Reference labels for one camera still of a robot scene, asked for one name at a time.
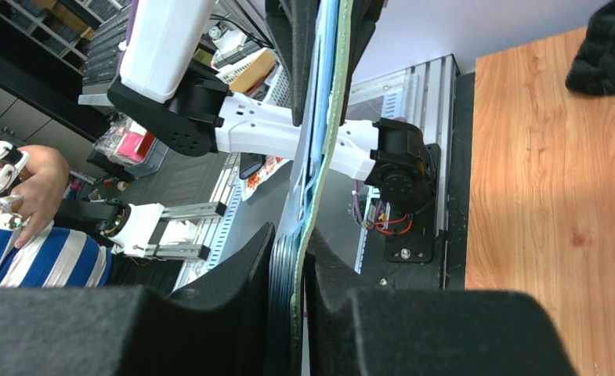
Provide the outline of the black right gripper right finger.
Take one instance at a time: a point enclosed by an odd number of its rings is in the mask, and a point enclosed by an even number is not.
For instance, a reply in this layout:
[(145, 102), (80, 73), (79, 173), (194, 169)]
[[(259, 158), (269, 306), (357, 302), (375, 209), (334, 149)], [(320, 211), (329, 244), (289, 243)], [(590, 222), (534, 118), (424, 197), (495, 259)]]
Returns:
[(368, 283), (311, 235), (305, 262), (314, 375), (573, 375), (549, 315), (518, 291)]

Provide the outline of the person's hand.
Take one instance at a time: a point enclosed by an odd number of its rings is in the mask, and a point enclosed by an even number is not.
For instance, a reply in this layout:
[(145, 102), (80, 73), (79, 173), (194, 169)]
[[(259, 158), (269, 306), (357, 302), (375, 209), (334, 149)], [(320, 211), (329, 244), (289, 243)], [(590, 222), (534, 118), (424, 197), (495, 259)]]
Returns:
[(23, 198), (18, 213), (27, 220), (14, 244), (18, 249), (52, 222), (70, 175), (69, 164), (58, 150), (40, 145), (22, 146), (20, 150), (30, 155), (25, 165), (30, 177), (13, 189), (13, 194)]

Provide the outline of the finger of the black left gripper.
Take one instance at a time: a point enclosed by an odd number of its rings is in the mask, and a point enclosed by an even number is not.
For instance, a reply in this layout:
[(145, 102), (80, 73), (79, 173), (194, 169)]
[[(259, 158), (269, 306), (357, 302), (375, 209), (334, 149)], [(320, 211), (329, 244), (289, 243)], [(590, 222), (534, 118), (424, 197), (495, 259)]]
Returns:
[(287, 71), (293, 125), (302, 124), (319, 0), (265, 0), (266, 26)]
[(349, 61), (345, 82), (346, 91), (344, 95), (344, 105), (340, 125), (343, 125), (345, 120), (353, 72), (360, 62), (360, 59), (367, 48), (372, 35), (374, 34), (376, 23), (380, 18), (384, 2), (384, 0), (352, 1), (353, 7), (350, 16)]

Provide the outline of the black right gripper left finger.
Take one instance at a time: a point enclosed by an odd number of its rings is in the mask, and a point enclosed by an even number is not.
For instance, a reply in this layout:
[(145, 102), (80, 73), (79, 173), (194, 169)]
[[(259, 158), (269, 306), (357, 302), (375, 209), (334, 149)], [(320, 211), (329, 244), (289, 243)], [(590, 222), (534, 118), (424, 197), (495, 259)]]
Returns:
[(275, 228), (168, 296), (0, 288), (0, 375), (260, 375)]

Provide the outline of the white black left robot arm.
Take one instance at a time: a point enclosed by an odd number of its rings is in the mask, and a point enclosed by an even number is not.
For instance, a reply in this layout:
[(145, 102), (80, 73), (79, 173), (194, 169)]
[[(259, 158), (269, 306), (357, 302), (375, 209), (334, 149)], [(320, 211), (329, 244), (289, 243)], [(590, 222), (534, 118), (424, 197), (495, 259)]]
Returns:
[(213, 1), (134, 1), (91, 40), (84, 86), (107, 98), (180, 154), (265, 154), (293, 160), (298, 206), (316, 198), (322, 168), (379, 190), (404, 215), (436, 197), (421, 131), (383, 118), (343, 118), (352, 71), (380, 16), (380, 1), (271, 1), (266, 25), (290, 78), (287, 108), (254, 101), (194, 53), (215, 19)]

